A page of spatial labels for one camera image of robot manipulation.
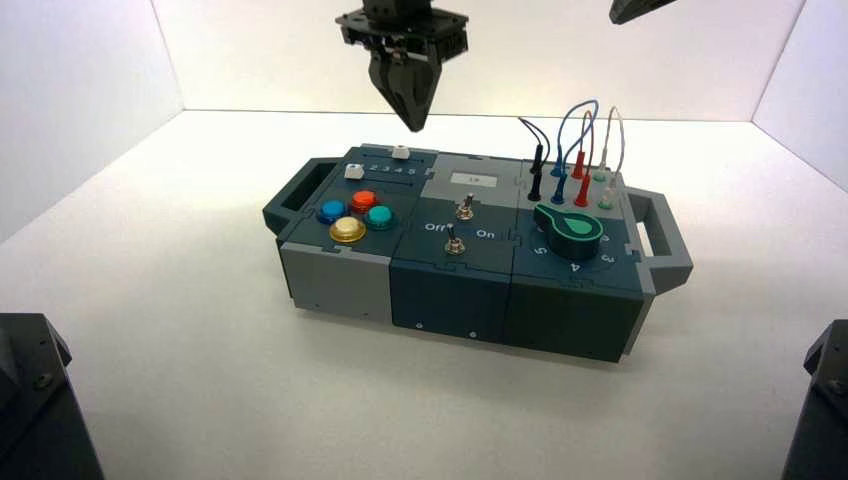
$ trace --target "white wall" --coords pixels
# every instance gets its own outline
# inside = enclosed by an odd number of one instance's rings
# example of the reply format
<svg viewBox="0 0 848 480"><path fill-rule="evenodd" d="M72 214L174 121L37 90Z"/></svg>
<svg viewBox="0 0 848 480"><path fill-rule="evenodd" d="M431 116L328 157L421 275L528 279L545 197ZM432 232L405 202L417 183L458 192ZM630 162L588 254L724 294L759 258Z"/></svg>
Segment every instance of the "white wall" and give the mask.
<svg viewBox="0 0 848 480"><path fill-rule="evenodd" d="M182 107L148 0L3 0L0 52L0 241Z"/></svg>
<svg viewBox="0 0 848 480"><path fill-rule="evenodd" d="M807 2L754 122L848 190L848 1Z"/></svg>
<svg viewBox="0 0 848 480"><path fill-rule="evenodd" d="M679 0L632 24L611 0L437 0L471 17L435 113L751 119L803 0ZM387 112L334 23L361 0L154 0L189 109Z"/></svg>

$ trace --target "cable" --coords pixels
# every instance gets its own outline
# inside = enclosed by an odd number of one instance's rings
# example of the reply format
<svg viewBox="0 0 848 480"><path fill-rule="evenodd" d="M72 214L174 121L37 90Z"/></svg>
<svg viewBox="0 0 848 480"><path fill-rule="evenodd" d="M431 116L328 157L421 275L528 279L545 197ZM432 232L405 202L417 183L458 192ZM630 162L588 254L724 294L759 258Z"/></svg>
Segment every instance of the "cable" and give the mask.
<svg viewBox="0 0 848 480"><path fill-rule="evenodd" d="M545 132L543 132L541 128L537 127L530 120L527 120L523 117L518 117L518 120L523 123L525 127L527 127L527 130L530 130L530 133L532 133L534 137L536 137L536 141L539 142L539 145L542 144L542 141L539 139L539 135L536 135L536 132L539 132L542 135L542 138L545 139L547 153L545 153L545 159L542 160L542 164L544 165L548 161L548 157L551 155L551 141L548 139L548 136L545 135Z"/></svg>
<svg viewBox="0 0 848 480"><path fill-rule="evenodd" d="M554 165L554 169L551 171L551 175L554 177L562 176L562 130L565 128L565 121L568 120L568 117L570 117L575 110L578 110L587 105L592 105L595 107L595 112L592 115L592 121L589 123L589 128L592 128L595 125L595 119L598 117L598 109L600 108L600 106L598 105L598 101L595 99L586 100L585 102L579 105L575 105L571 110L568 111L568 113L565 114L564 117L562 117L562 123L559 125L559 134L557 134L557 163L556 165ZM580 135L580 138L576 142L574 142L574 145L572 145L571 148L568 149L568 152L566 152L565 158L568 158L568 155L571 153L571 151L577 148L577 145L580 144L580 141L583 140L583 137L585 137L587 133L589 133L588 130L583 130L582 134Z"/></svg>
<svg viewBox="0 0 848 480"><path fill-rule="evenodd" d="M601 154L600 168L604 169L607 166L607 147L609 146L609 132L610 132L610 129L612 127L612 116L613 116L613 114L615 114L615 117L618 120L619 129L621 130L621 156L618 159L618 167L615 169L615 175L613 176L612 181L610 182L610 183L612 183L612 185L614 187L615 183L617 181L617 178L618 178L618 174L621 172L621 167L622 167L622 165L624 165L624 146L625 146L624 120L622 120L621 113L618 111L618 107L616 107L616 106L613 106L610 109L610 114L609 114L609 117L607 118L607 134L606 134L606 138L604 139L604 150L603 150L603 153Z"/></svg>
<svg viewBox="0 0 848 480"><path fill-rule="evenodd" d="M588 119L592 118L592 111L591 110L586 110L586 112L583 113L583 123L580 126L581 132L586 129L586 119L587 118ZM592 159L595 157L595 127L592 126L592 127L589 128L589 130L592 132L592 145L591 145L592 150L589 152L589 166L591 166L592 165ZM576 178L576 179L583 178L583 167L584 167L584 164L585 164L585 160L586 160L586 152L583 151L583 138L581 138L580 139L580 150L577 152L577 164L574 166L574 170L571 172L572 178Z"/></svg>
<svg viewBox="0 0 848 480"><path fill-rule="evenodd" d="M616 167L615 169L615 173L612 176L612 180L610 180L610 183L609 185L607 185L607 188L604 189L604 195L601 198L601 201L598 203L599 207L606 210L609 210L613 207L613 201L615 200L615 197L617 195L616 187L618 186L618 177L621 173L621 167L624 165L624 120L622 120L621 118L621 113L618 111L618 107L614 106L610 109L609 118L607 119L607 135L604 139L604 150L603 155L601 157L600 170L605 169L607 164L607 146L609 145L609 132L612 127L613 114L615 114L615 117L618 120L619 130L621 131L621 156L618 159L618 167Z"/></svg>

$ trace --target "dark teal module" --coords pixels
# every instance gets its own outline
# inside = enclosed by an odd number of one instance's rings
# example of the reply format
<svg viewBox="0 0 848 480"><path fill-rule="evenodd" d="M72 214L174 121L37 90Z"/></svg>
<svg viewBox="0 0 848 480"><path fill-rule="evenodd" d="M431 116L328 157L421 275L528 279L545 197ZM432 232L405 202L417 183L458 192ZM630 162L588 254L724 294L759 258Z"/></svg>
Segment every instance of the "dark teal module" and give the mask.
<svg viewBox="0 0 848 480"><path fill-rule="evenodd" d="M639 281L639 253L625 250L624 221L599 219L604 234L597 254L571 260L552 251L533 216L518 213L522 244L515 249L503 342L617 362L653 298Z"/></svg>
<svg viewBox="0 0 848 480"><path fill-rule="evenodd" d="M474 218L456 220L457 205L422 198L390 265L392 323L399 327L500 342L514 242L515 209L473 204ZM447 224L466 251L445 251Z"/></svg>

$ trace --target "blue wire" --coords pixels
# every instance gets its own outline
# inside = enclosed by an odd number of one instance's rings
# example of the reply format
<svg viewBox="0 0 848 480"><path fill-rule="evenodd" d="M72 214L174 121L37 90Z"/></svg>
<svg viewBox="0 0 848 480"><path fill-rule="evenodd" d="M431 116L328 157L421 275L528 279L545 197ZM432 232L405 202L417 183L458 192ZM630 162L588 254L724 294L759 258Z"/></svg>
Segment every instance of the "blue wire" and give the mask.
<svg viewBox="0 0 848 480"><path fill-rule="evenodd" d="M586 130L583 131L583 134L580 135L580 138L578 138L577 141L574 142L574 145L572 145L571 148L568 149L568 152L566 152L565 157L563 157L562 156L562 130L565 128L565 121L568 120L568 117L570 117L571 114L574 113L575 110L583 108L587 105L592 105L592 106L595 107L595 113L592 114L592 121L589 122L589 126L586 128ZM559 125L559 134L557 134L557 162L554 165L554 169L551 170L551 176L554 176L554 177L565 176L565 175L563 175L563 171L562 171L563 160L568 158L568 156L571 154L571 152L575 148L577 148L577 145L580 145L580 142L586 137L586 134L588 134L592 130L592 128L594 128L595 119L598 117L598 109L599 108L600 108L600 106L598 105L597 100L595 100L595 99L586 100L585 102L583 102L579 105L575 105L574 108L569 110L568 113L566 113L565 116L562 117L562 123Z"/></svg>
<svg viewBox="0 0 848 480"><path fill-rule="evenodd" d="M595 112L592 114L592 120L589 122L589 126L586 128L586 130L583 131L583 133L580 135L580 138L578 138L577 141L574 142L574 145L572 145L571 148L568 149L568 152L565 153L564 158L567 159L568 155L570 155L571 152L575 148L577 148L577 145L580 145L580 142L583 141L583 138L586 137L586 134L588 134L589 132L592 131L593 128L595 128L595 118L598 117L598 108L599 108L598 101L594 100L594 99L593 100L587 100L587 101L581 103L580 105L575 106L574 108L569 110L568 113L565 114L565 117L563 117L562 123L559 126L559 135L557 136L557 166L555 166L553 171L551 171L551 175L557 176L555 173L557 171L557 168L559 168L559 181L557 182L557 189L554 192L554 196L551 197L551 203L556 204L556 205L562 205L565 202L565 198L564 198L565 181L568 179L568 173L566 173L562 170L563 159L560 158L561 155L562 155L562 143L561 143L562 129L563 129L563 127L565 127L565 121L568 119L568 117L571 116L571 114L574 113L575 110L577 110L578 108L584 107L586 105L593 105L595 107Z"/></svg>

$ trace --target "colored push button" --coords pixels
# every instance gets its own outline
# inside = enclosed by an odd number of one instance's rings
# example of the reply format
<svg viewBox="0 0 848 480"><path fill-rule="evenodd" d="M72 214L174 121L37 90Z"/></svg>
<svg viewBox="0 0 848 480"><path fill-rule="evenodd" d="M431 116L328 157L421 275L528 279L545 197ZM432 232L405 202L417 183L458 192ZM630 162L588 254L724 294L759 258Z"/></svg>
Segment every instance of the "colored push button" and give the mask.
<svg viewBox="0 0 848 480"><path fill-rule="evenodd" d="M330 238L339 243L353 243L365 236L365 224L354 217L342 217L330 227Z"/></svg>
<svg viewBox="0 0 848 480"><path fill-rule="evenodd" d="M388 230L392 226L394 215L389 207L378 206L368 210L365 224L372 230Z"/></svg>
<svg viewBox="0 0 848 480"><path fill-rule="evenodd" d="M346 209L344 203L338 200L330 200L321 205L321 210L318 211L318 221L327 225L332 225L336 220L345 216Z"/></svg>
<svg viewBox="0 0 848 480"><path fill-rule="evenodd" d="M350 209L356 213L365 213L377 205L377 194L370 190L360 190L353 194Z"/></svg>
<svg viewBox="0 0 848 480"><path fill-rule="evenodd" d="M557 255L569 260L588 260L598 254L604 226L597 218L536 205L533 219L545 232L548 246Z"/></svg>

